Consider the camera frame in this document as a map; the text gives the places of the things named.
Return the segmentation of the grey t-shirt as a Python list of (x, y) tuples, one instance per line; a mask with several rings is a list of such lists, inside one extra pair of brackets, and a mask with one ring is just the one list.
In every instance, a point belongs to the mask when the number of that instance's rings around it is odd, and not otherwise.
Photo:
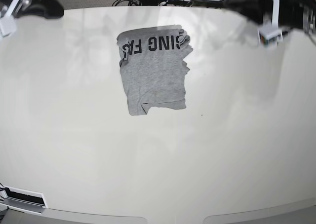
[(146, 115), (152, 107), (186, 108), (185, 58), (193, 51), (181, 25), (134, 29), (120, 33), (120, 75), (129, 114)]

